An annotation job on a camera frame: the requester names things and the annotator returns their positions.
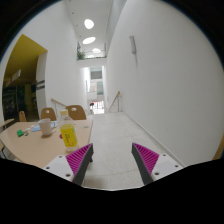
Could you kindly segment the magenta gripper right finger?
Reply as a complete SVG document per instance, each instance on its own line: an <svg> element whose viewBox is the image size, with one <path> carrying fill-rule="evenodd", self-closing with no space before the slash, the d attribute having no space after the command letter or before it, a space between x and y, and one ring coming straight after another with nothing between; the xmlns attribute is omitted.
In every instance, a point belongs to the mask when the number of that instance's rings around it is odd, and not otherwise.
<svg viewBox="0 0 224 224"><path fill-rule="evenodd" d="M167 153L158 154L137 143L132 144L132 155L145 185L183 169Z"/></svg>

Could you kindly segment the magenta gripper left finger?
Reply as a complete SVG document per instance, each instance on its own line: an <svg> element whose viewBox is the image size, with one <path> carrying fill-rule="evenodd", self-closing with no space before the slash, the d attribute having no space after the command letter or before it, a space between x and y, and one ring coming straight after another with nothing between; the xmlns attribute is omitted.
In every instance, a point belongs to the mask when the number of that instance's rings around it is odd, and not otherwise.
<svg viewBox="0 0 224 224"><path fill-rule="evenodd" d="M56 156L44 170L81 186L92 155L93 144L88 144L67 156Z"/></svg>

